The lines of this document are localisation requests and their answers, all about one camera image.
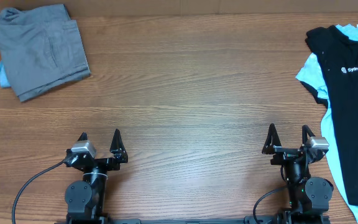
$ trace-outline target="wood grain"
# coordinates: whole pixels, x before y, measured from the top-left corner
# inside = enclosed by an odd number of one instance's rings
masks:
[[[358,12],[358,0],[0,0],[0,10],[64,4],[71,16]]]
[[[77,21],[92,76],[26,103],[0,89],[0,223],[10,223],[22,184],[62,159],[82,131],[103,157],[115,128],[129,163],[109,173],[105,209],[114,218],[250,215],[283,185],[260,153],[269,124],[288,147],[300,145],[303,124],[320,133],[325,108],[295,80],[310,54],[306,31],[358,24],[358,13]],[[333,181],[325,159],[311,173]],[[65,189],[78,179],[59,167],[35,180],[19,200],[18,223],[63,220]],[[286,206],[282,192],[257,213]],[[328,214],[355,223],[337,190]]]

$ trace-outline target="light blue cloth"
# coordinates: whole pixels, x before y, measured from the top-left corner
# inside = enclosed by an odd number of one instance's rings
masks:
[[[338,28],[343,34],[347,35],[349,39],[358,41],[358,25],[357,28],[350,24],[344,27],[337,25],[336,28]],[[358,206],[349,205],[347,202],[345,186],[342,178],[341,163],[339,162],[338,148],[335,140],[333,119],[331,117],[331,104],[328,98],[328,89],[324,81],[323,73],[318,63],[317,56],[315,54],[311,54],[309,56],[305,66],[296,76],[296,79],[312,86],[315,90],[317,90],[318,98],[328,101],[327,113],[321,120],[321,135],[325,137],[329,143],[329,151],[326,154],[328,166],[331,170],[339,193],[342,195],[343,199],[353,212],[354,217],[356,218],[356,222],[358,223]]]
[[[6,78],[5,68],[4,65],[2,64],[2,61],[0,62],[0,86],[1,88],[11,87],[11,84],[9,84]]]

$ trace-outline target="black t-shirt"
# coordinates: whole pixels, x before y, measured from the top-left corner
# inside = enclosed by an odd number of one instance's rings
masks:
[[[358,42],[335,26],[313,29],[307,36],[328,88],[347,199],[358,205]]]

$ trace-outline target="black cable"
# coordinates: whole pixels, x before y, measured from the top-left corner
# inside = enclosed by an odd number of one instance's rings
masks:
[[[294,185],[296,185],[296,184],[299,184],[299,182],[302,181],[302,179],[304,178],[304,176],[306,176],[306,170],[309,168],[308,153],[307,153],[306,151],[303,151],[303,155],[304,155],[304,157],[305,157],[305,169],[304,169],[304,171],[303,171],[304,174],[301,174],[299,180],[295,181],[295,182],[292,183],[292,184],[289,184],[289,183],[286,181],[286,183],[287,183],[286,186],[279,187],[279,188],[277,188],[277,189],[271,190],[271,191],[267,192],[266,194],[264,194],[263,196],[261,196],[261,198],[259,198],[258,201],[256,201],[256,203],[255,203],[255,205],[254,205],[254,209],[252,210],[252,216],[254,217],[254,220],[255,220],[255,222],[256,222],[257,224],[260,224],[260,222],[259,222],[258,218],[256,217],[256,207],[258,206],[258,204],[259,204],[265,197],[267,197],[267,196],[269,196],[269,195],[272,195],[272,194],[274,194],[274,193],[277,193],[277,192],[279,192],[279,191],[281,191],[281,190],[284,190],[284,189],[286,189],[287,187],[292,187],[292,186],[294,186]],[[281,178],[285,181],[285,179],[284,179],[284,174],[283,174],[283,166],[281,166],[281,168],[280,168],[280,173],[281,173]]]
[[[20,189],[19,193],[17,193],[17,196],[15,198],[15,201],[13,203],[13,207],[12,207],[12,224],[16,224],[16,218],[15,218],[15,211],[16,211],[16,205],[17,205],[17,201],[19,200],[19,197],[20,195],[23,193],[24,189],[37,177],[41,176],[42,174],[48,172],[48,171],[51,171],[53,170],[54,168],[60,166],[63,164],[63,161],[60,161],[58,164],[54,165],[54,166],[51,166],[49,167],[48,169],[42,171],[42,172],[39,172],[38,174],[36,174],[35,176],[31,177],[30,180],[28,180],[24,185],[23,187]]]
[[[284,178],[283,168],[284,168],[284,165],[281,165],[281,168],[280,168],[281,178],[284,180],[284,182],[287,182]]]
[[[254,220],[257,224],[260,224],[260,222],[258,221],[258,218],[256,217],[256,207],[258,206],[258,204],[267,196],[277,193],[281,190],[284,190],[288,187],[289,185],[283,186],[283,187],[279,187],[277,189],[271,190],[269,192],[267,192],[265,195],[261,196],[261,198],[258,199],[258,201],[256,201],[255,205],[254,205],[254,209],[252,210],[252,216],[254,216]]]

